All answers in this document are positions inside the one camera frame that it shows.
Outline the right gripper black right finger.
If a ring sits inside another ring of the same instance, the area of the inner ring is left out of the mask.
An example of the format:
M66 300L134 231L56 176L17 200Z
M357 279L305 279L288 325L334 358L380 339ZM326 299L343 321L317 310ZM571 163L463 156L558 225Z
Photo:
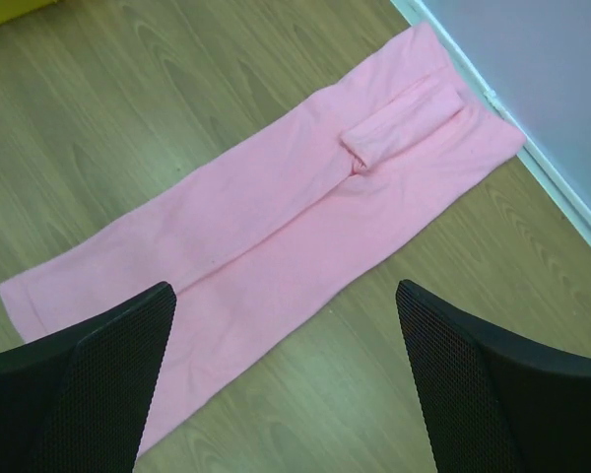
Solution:
M465 312L411 280L396 306L439 472L591 472L591 359Z

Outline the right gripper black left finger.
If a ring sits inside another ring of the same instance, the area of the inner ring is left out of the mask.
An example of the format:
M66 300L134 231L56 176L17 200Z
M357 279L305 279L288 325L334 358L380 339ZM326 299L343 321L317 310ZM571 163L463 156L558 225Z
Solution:
M130 472L176 307L159 282L0 353L0 472Z

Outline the pink t shirt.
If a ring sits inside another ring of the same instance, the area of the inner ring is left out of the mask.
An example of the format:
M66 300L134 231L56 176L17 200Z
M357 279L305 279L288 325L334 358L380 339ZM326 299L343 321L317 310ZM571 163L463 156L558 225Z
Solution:
M419 24L0 297L30 342L173 286L149 449L525 141Z

